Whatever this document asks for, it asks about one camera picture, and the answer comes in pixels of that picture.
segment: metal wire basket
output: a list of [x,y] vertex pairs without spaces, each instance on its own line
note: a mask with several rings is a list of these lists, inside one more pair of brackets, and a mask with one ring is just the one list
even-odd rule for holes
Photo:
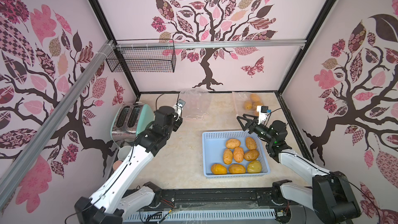
[[118,41],[157,40],[159,46],[148,47],[146,43],[116,45],[106,62],[111,72],[123,72],[121,59],[124,59],[130,72],[174,72],[176,51],[172,39],[134,39]]

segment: pink leaf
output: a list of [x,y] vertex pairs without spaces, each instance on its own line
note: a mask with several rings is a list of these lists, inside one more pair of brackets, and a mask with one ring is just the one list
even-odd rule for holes
[[23,105],[29,112],[33,114],[39,114],[43,110],[43,103],[40,101],[28,101]]
[[44,90],[47,87],[47,82],[39,76],[31,75],[30,79],[37,90]]
[[207,19],[204,16],[200,16],[199,18],[199,24],[200,26],[205,26],[207,25]]
[[386,74],[384,73],[384,70],[377,73],[375,76],[373,76],[371,83],[372,85],[381,87],[383,86],[384,82],[386,81]]
[[57,89],[60,92],[66,93],[69,90],[69,82],[68,79],[63,76],[57,82]]
[[223,31],[227,31],[227,30],[229,30],[229,28],[231,27],[231,24],[232,24],[231,21],[223,22],[223,23],[221,24],[221,29],[222,29]]
[[370,99],[372,96],[374,96],[373,93],[371,92],[363,92],[363,93],[359,93],[356,96],[354,96],[354,98],[356,98],[359,101],[365,101]]
[[372,150],[371,149],[367,150],[363,157],[365,159],[365,163],[368,166],[368,168],[372,167],[374,160]]

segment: pink wall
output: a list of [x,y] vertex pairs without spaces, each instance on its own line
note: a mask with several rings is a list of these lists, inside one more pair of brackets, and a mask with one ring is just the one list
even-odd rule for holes
[[[398,222],[398,0],[339,0],[283,94],[319,165]],[[354,223],[378,223],[370,200]]]
[[[0,0],[0,30],[2,43],[8,42],[1,46],[0,66],[3,175],[106,38],[87,0]],[[115,151],[109,129],[123,101],[134,101],[124,74],[102,66],[2,209],[0,222],[61,223],[72,214],[79,197],[106,180]]]

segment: yellow potato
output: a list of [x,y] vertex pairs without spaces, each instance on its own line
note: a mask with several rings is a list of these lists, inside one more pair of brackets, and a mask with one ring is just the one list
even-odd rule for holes
[[231,174],[244,174],[246,173],[246,169],[241,164],[231,164],[228,168],[229,173]]
[[260,155],[257,150],[250,150],[243,155],[243,158],[246,161],[253,161],[256,160],[257,157]]
[[243,148],[242,147],[236,147],[234,149],[234,159],[238,163],[243,161]]
[[219,163],[215,163],[211,166],[211,172],[213,172],[214,175],[225,175],[226,167]]
[[243,108],[245,110],[250,110],[251,109],[251,101],[245,101],[245,103],[243,103]]
[[249,150],[257,149],[257,144],[256,144],[255,140],[252,137],[247,137],[246,138],[246,147]]
[[228,141],[225,143],[225,146],[226,146],[228,149],[235,149],[235,147],[240,146],[240,141],[237,140],[237,139],[235,139],[235,138],[231,138],[230,140],[228,140]]
[[258,160],[251,161],[248,164],[248,172],[249,173],[260,173],[262,170],[261,162]]
[[222,156],[222,160],[224,161],[225,164],[231,164],[232,163],[232,151],[230,149],[225,149],[224,155]]
[[261,98],[260,98],[260,96],[258,96],[258,94],[252,93],[250,95],[250,100],[252,102],[258,102],[258,101],[261,101]]

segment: wall mural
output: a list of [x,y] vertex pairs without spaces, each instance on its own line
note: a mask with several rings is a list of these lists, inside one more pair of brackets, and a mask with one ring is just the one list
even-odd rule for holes
[[[17,120],[33,121],[37,124],[36,127],[41,126],[76,82],[78,75],[84,71],[83,66],[91,61],[94,56],[92,43],[88,42],[83,47],[77,30],[73,34],[67,20],[47,5],[42,5],[41,11],[34,9],[29,12],[21,0],[0,0],[0,12],[4,16],[0,17],[0,48],[8,71],[8,74],[0,74],[0,130],[11,121]],[[29,18],[38,39],[33,46],[35,49],[32,48],[35,41],[28,40],[13,25],[27,22]],[[58,24],[62,27],[58,28],[62,32],[56,33]],[[48,47],[43,46],[46,38],[52,38]],[[93,148],[102,152],[105,175],[106,160],[115,152],[111,150],[113,141],[104,142],[86,134],[86,128],[91,127],[90,120],[96,117],[91,109],[104,104],[101,97],[108,78],[101,77],[103,70],[104,63],[67,113],[68,122],[53,134],[48,145],[44,147],[52,150],[49,157],[39,156],[34,167],[20,183],[16,204],[27,201],[27,212],[33,212],[39,206],[39,193],[48,189],[47,183],[52,180],[52,172],[64,177],[64,167],[75,162],[81,150]],[[115,79],[113,81],[116,96],[112,105],[115,105],[123,102],[124,89]],[[27,88],[27,82],[34,87]],[[17,96],[20,100],[12,101]],[[14,152],[13,149],[25,146],[37,132],[32,128],[25,128],[25,122],[20,123],[15,125],[14,122],[15,130],[1,133],[0,148],[9,152],[2,150],[0,159],[18,157],[22,150]]]
[[[276,21],[276,18],[265,18],[273,6],[267,5],[269,1],[192,0],[184,5],[181,0],[156,0],[162,17],[154,17],[151,26],[157,32],[162,32],[160,39],[174,39],[176,42],[268,40],[276,33],[273,30],[264,30]],[[239,56],[256,51],[256,47],[237,47],[234,48],[234,52],[226,48],[202,48],[176,50],[176,55],[181,54],[181,60],[187,58],[190,62],[201,59],[200,65],[206,77],[194,87],[206,85],[207,89],[214,91],[211,85],[222,85],[222,82],[213,79],[209,63],[212,57],[225,59],[227,55],[232,59],[238,59]],[[262,63],[263,57],[255,66],[244,66],[242,70],[253,76],[256,72],[263,71]]]

